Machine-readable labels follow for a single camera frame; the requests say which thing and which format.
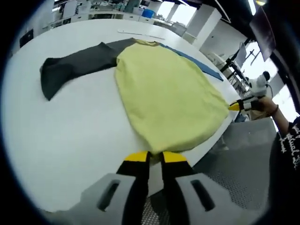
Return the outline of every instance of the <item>yellow shirt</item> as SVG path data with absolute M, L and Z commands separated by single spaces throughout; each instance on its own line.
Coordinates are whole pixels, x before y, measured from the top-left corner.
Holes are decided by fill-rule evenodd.
M 152 153 L 191 149 L 228 115 L 228 104 L 195 63 L 154 43 L 127 47 L 115 78 L 129 121 Z

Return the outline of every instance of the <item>dark gray sleeve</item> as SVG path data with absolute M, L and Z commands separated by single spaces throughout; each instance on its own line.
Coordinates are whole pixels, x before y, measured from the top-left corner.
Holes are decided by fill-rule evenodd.
M 46 59 L 40 69 L 44 96 L 50 101 L 64 83 L 86 74 L 115 67 L 117 56 L 134 43 L 133 38 L 108 44 L 101 42 L 97 46 L 63 58 Z

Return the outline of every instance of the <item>window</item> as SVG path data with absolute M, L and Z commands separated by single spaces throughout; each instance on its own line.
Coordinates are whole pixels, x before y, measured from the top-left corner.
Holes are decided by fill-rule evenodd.
M 179 22 L 188 25 L 197 9 L 191 6 L 179 5 L 174 15 L 171 18 L 172 22 Z
M 246 47 L 247 56 L 250 54 L 250 51 L 253 50 L 253 55 L 257 55 L 260 51 L 260 48 L 257 42 L 252 42 Z M 256 59 L 253 61 L 254 56 L 250 55 L 244 62 L 241 71 L 245 70 L 244 76 L 249 77 L 250 79 L 256 79 L 264 71 L 268 71 L 270 74 L 270 80 L 277 74 L 278 69 L 271 59 L 263 61 L 263 56 L 261 53 L 258 54 Z
M 174 4 L 174 2 L 164 1 L 163 3 L 161 3 L 158 9 L 157 15 L 162 15 L 166 19 Z
M 273 102 L 279 105 L 280 111 L 288 121 L 293 122 L 299 116 L 287 85 L 273 98 Z

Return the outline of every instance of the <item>blue bin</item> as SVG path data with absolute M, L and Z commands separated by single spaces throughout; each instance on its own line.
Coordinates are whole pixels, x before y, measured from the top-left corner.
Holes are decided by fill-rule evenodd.
M 142 13 L 142 16 L 147 18 L 152 18 L 153 15 L 154 15 L 154 11 L 150 9 L 145 9 Z

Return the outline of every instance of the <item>monitor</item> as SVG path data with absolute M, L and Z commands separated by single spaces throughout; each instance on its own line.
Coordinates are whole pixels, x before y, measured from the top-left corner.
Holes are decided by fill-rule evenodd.
M 245 60 L 246 60 L 246 55 L 247 55 L 247 52 L 246 52 L 246 47 L 244 45 L 243 42 L 241 42 L 240 44 L 240 48 L 239 48 L 239 52 L 235 58 L 235 63 L 240 67 L 242 68 Z
M 263 60 L 266 61 L 275 50 L 276 42 L 270 22 L 262 7 L 259 7 L 253 16 L 250 27 L 261 50 Z
M 141 1 L 141 6 L 149 6 L 150 2 L 146 0 Z

